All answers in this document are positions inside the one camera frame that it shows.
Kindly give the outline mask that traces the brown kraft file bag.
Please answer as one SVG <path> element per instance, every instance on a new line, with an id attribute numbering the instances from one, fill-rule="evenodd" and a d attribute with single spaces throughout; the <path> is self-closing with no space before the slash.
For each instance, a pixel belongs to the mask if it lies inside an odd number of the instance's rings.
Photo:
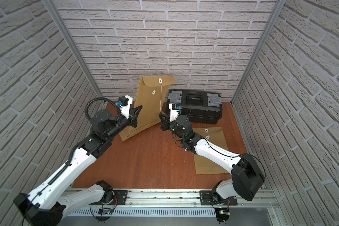
<path id="1" fill-rule="evenodd" d="M 159 114 L 169 87 L 175 84 L 172 75 L 146 76 L 139 80 L 134 107 L 143 106 L 137 118 L 137 127 L 128 127 L 119 133 L 122 141 L 158 124 Z"/>
<path id="2" fill-rule="evenodd" d="M 206 138 L 211 146 L 217 146 L 228 151 L 228 146 L 225 140 L 225 136 L 221 127 L 212 127 L 212 128 L 194 128 L 194 132 Z M 195 160 L 195 171 L 198 175 L 210 175 L 210 174 L 228 174 L 228 167 L 223 168 L 219 163 L 219 157 L 222 157 L 224 161 L 224 156 L 215 152 L 212 148 L 206 145 L 205 156 L 194 155 Z"/>

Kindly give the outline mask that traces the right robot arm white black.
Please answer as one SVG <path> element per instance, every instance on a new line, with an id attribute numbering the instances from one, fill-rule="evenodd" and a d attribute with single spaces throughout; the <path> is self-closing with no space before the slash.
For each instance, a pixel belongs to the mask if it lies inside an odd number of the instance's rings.
<path id="1" fill-rule="evenodd" d="M 231 175 L 231 179 L 218 182 L 212 189 L 212 203 L 222 204 L 237 195 L 247 201 L 253 200 L 266 178 L 253 155 L 232 153 L 211 143 L 194 132 L 186 115 L 171 119 L 168 115 L 160 114 L 159 118 L 161 129 L 171 131 L 174 137 L 178 137 L 181 148 L 211 160 Z"/>

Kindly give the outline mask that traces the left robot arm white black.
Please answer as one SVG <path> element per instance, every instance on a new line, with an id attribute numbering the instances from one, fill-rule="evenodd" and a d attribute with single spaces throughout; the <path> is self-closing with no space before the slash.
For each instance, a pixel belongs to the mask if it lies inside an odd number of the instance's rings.
<path id="1" fill-rule="evenodd" d="M 132 108 L 132 103 L 133 99 L 128 95 L 119 97 L 116 103 L 103 97 L 87 103 L 84 114 L 91 124 L 90 134 L 74 145 L 68 160 L 48 179 L 30 193 L 20 193 L 14 199 L 24 221 L 31 226 L 56 226 L 84 206 L 97 202 L 117 205 L 113 187 L 103 180 L 72 195 L 63 196 L 63 193 L 109 149 L 121 131 L 137 126 L 142 106 Z"/>

